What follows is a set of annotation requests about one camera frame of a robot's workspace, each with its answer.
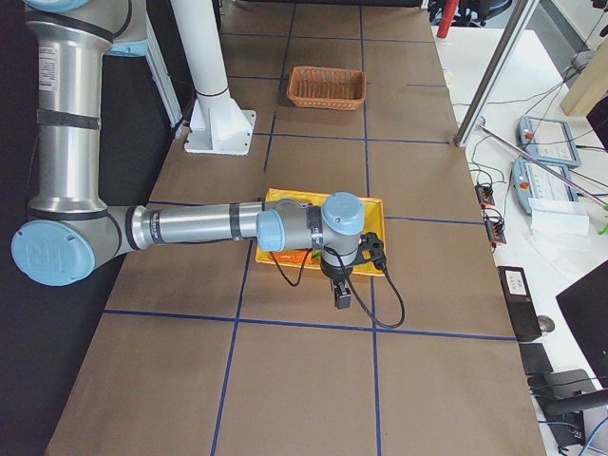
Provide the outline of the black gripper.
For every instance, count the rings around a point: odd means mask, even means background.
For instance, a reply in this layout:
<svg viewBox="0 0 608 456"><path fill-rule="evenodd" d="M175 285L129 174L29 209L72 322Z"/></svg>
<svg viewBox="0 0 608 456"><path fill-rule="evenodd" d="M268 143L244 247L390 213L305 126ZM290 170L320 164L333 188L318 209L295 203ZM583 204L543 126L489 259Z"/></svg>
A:
<svg viewBox="0 0 608 456"><path fill-rule="evenodd" d="M322 257L320 268L322 273L333 283L332 286L335 308L349 308L351 305L352 294L346 283L352 274L354 267L350 265L332 265L324 257Z"/></svg>

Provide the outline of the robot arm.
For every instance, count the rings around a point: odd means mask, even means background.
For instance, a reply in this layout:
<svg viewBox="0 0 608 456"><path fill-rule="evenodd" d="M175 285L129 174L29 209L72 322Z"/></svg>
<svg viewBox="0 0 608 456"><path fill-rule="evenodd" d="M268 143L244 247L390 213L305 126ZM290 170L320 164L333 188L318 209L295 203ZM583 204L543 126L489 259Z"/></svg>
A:
<svg viewBox="0 0 608 456"><path fill-rule="evenodd" d="M15 264L32 280L65 286L114 257L153 245L255 239L265 252L319 252L344 309L352 269L383 253L364 229L362 201L347 192L321 205L296 199L149 209L106 205L98 194L102 66L106 55L144 56L143 1L29 1L38 41L39 191L13 236Z"/></svg>

